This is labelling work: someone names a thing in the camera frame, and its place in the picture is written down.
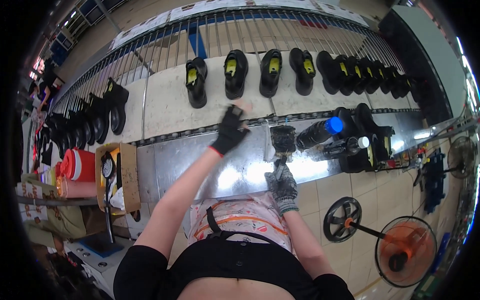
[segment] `cardboard box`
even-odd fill
[[[140,193],[138,191],[137,176],[137,147],[124,143],[110,143],[103,145],[95,151],[95,185],[96,199],[98,207],[105,211],[105,187],[101,185],[103,154],[107,151],[113,151],[120,147],[121,157],[121,182],[123,187],[123,200],[125,202],[125,211],[112,207],[112,215],[121,216],[140,209]]]

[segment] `red container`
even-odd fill
[[[62,176],[70,180],[95,182],[95,153],[68,149],[60,165]]]

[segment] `black crop top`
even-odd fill
[[[167,265],[157,250],[132,246],[115,275],[115,299],[176,299],[195,279],[223,277],[267,282],[296,300],[353,300],[340,277],[324,274],[312,280],[293,254],[273,244],[200,240],[185,249],[168,270]]]

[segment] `blue bottle cap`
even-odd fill
[[[327,121],[325,121],[325,130],[329,134],[337,134],[343,129],[342,120],[339,117],[331,117]]]

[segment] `plastic bottle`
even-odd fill
[[[357,154],[361,149],[367,148],[369,145],[370,141],[366,136],[360,138],[352,136],[325,145],[324,154],[328,159],[352,156]]]
[[[343,129],[342,120],[332,117],[312,124],[297,136],[297,147],[305,150],[328,140]]]

